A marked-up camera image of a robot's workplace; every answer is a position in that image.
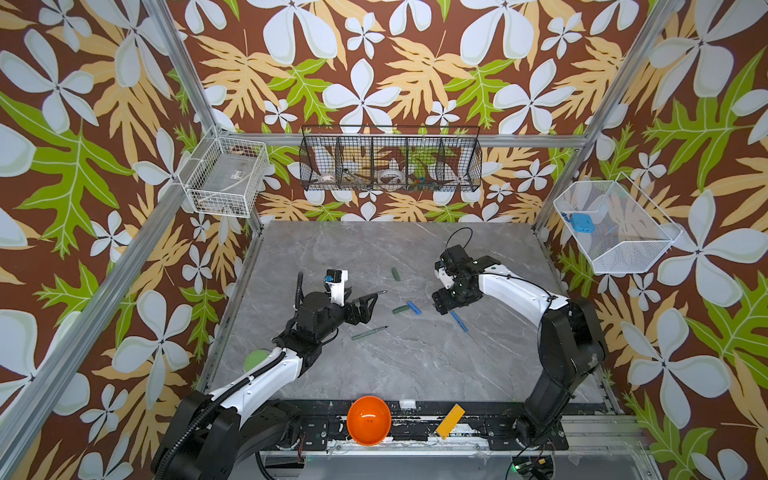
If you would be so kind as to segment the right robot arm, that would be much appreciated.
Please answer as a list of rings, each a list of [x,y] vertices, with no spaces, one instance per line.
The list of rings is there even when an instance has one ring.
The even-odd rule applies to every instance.
[[[458,245],[440,255],[435,275],[442,284],[432,294],[438,313],[448,314],[489,296],[536,327],[542,372],[513,428],[520,445],[544,444],[574,392],[607,358],[608,347],[592,303],[553,293],[493,257],[473,259]]]

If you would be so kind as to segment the blue pen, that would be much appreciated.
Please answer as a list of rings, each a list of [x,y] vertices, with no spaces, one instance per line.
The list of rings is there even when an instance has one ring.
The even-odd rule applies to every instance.
[[[461,330],[462,330],[464,333],[466,333],[466,334],[469,334],[469,329],[468,329],[468,327],[466,326],[466,324],[463,322],[463,320],[461,319],[461,317],[460,317],[460,316],[459,316],[459,315],[458,315],[458,314],[457,314],[455,311],[453,311],[453,310],[451,310],[449,313],[450,313],[450,315],[452,316],[452,318],[453,318],[453,319],[456,321],[456,323],[459,325],[459,327],[461,328]]]

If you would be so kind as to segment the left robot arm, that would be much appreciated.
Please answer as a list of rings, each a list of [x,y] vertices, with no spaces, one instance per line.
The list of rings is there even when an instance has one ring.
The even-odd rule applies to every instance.
[[[371,320],[378,293],[344,303],[324,292],[298,294],[295,312],[256,367],[208,394],[194,392],[179,404],[151,464],[156,479],[226,479],[247,457],[290,434],[299,413],[273,398],[317,360],[344,324]]]

